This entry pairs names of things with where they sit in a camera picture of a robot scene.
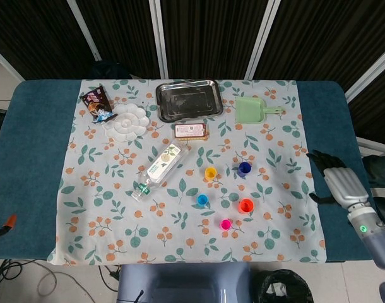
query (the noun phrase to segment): white floor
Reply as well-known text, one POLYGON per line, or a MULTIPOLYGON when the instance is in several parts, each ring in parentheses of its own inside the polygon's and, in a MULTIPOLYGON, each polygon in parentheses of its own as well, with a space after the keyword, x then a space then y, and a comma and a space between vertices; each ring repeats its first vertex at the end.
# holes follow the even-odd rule
MULTIPOLYGON (((0 65, 0 100, 10 100, 18 81, 0 65)), ((0 109, 7 109, 9 102, 0 102, 0 109)), ((68 268, 52 266, 39 261, 53 271, 63 271, 75 277, 84 286, 95 302, 115 302, 116 293, 107 289, 101 281, 98 268, 82 266, 68 268)), ((310 286, 316 303, 376 303, 381 302, 379 284, 385 281, 385 271, 379 270, 372 261, 347 261, 345 263, 302 264, 302 263, 253 263, 255 270, 275 270, 288 268, 298 273, 310 286)), ((103 273, 109 285, 117 288, 118 282, 103 273)), ((67 276, 57 275, 57 288, 48 297, 37 293, 39 280, 46 270, 28 264, 23 273, 15 280, 5 281, 1 285, 0 303, 4 302, 91 302, 86 293, 67 276)), ((51 276, 40 284, 40 292, 50 292, 54 286, 51 276)))

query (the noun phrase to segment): small box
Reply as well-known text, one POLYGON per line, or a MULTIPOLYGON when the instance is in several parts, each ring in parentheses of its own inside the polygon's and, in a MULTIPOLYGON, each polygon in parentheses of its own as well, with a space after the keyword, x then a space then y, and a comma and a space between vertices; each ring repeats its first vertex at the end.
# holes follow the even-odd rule
POLYGON ((208 132, 205 123, 197 124, 175 124, 174 138, 179 141, 204 140, 208 139, 208 132))

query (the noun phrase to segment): table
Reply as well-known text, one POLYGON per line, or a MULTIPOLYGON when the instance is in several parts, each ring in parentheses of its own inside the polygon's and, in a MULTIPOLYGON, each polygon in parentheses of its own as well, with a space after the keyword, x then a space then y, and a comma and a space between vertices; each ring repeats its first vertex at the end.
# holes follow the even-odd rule
MULTIPOLYGON (((56 195, 80 83, 25 81, 15 90, 0 136, 0 225, 12 213, 18 221, 0 238, 0 258, 45 259, 54 248, 56 195)), ((297 87, 309 150, 339 156, 370 194, 343 90, 332 81, 297 87)), ((317 194, 329 195, 313 164, 312 173, 317 194)), ((328 261, 370 259, 346 210, 320 206, 319 214, 328 261)))

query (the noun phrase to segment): plastic dustpan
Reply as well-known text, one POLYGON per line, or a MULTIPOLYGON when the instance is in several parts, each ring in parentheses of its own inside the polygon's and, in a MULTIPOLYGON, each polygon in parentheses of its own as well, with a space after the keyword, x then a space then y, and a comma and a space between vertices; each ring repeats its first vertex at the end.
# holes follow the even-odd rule
POLYGON ((266 114, 281 114, 283 107, 267 107, 262 98, 236 98, 236 123, 261 123, 266 114))

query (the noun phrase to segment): black curtain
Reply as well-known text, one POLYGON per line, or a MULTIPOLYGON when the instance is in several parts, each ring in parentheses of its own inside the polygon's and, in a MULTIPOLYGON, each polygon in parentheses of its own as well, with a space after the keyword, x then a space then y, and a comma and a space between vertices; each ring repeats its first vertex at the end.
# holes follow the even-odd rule
POLYGON ((358 137, 385 144, 385 71, 350 102, 358 137))
POLYGON ((385 0, 283 0, 254 79, 349 89, 385 51, 385 0))
POLYGON ((170 78, 243 79, 267 0, 162 0, 170 78))
POLYGON ((148 0, 77 0, 102 56, 131 74, 160 78, 148 0))
POLYGON ((94 62, 66 0, 0 0, 0 53, 26 80, 82 79, 94 62))

